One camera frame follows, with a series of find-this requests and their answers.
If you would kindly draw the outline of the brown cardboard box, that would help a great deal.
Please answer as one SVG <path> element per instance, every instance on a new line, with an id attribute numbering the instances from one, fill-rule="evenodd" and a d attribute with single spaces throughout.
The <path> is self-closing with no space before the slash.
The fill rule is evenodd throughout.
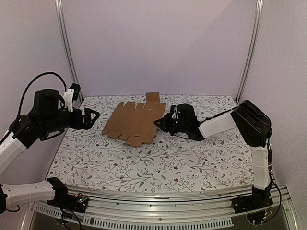
<path id="1" fill-rule="evenodd" d="M 148 144 L 154 138 L 157 126 L 154 121 L 162 118 L 166 104 L 160 102 L 158 92 L 146 93 L 146 102 L 120 102 L 102 134 L 124 140 L 130 146 Z"/>

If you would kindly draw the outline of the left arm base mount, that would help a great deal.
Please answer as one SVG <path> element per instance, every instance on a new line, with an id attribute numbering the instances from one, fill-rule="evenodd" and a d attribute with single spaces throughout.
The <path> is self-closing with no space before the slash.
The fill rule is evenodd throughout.
<path id="1" fill-rule="evenodd" d="M 68 194 L 68 188 L 58 178 L 47 178 L 47 182 L 52 185 L 52 189 L 55 191 L 54 198 L 47 201 L 48 205 L 72 210 L 74 212 L 85 213 L 88 205 L 88 196 L 82 193 L 75 195 Z"/>

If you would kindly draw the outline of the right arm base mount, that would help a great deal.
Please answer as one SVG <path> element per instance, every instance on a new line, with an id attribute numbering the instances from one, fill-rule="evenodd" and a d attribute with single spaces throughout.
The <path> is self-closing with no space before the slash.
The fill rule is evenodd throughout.
<path id="1" fill-rule="evenodd" d="M 231 200 L 231 206 L 236 214 L 270 206 L 273 204 L 273 200 L 270 194 L 271 188 L 272 183 L 270 183 L 269 186 L 264 190 L 252 186 L 251 195 L 240 195 L 236 198 L 233 198 Z"/>

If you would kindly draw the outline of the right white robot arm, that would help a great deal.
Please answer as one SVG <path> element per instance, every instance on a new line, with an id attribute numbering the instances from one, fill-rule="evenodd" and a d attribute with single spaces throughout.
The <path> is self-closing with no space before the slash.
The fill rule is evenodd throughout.
<path id="1" fill-rule="evenodd" d="M 154 124 L 172 136 L 176 133 L 185 133 L 194 141 L 202 141 L 215 134 L 237 128 L 251 151 L 254 169 L 253 189 L 258 190 L 249 197 L 248 205 L 252 209 L 258 209 L 266 202 L 267 196 L 263 191 L 269 191 L 273 185 L 270 176 L 272 123 L 251 101 L 244 100 L 239 106 L 204 121 L 197 119 L 192 105 L 173 105 L 170 112 L 155 120 Z"/>

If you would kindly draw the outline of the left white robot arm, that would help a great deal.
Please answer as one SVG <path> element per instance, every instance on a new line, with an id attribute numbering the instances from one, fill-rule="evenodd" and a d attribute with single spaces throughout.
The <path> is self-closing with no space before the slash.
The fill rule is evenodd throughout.
<path id="1" fill-rule="evenodd" d="M 60 96 L 59 91 L 43 89 L 35 92 L 34 105 L 26 115 L 17 116 L 0 142 L 0 171 L 4 172 L 12 161 L 29 149 L 37 140 L 45 141 L 64 133 L 67 128 L 89 130 L 100 113 L 90 108 L 73 107 L 78 90 L 70 88 Z M 48 204 L 69 208 L 71 195 L 58 178 L 47 178 L 34 184 L 0 186 L 0 211 L 11 207 L 46 200 Z"/>

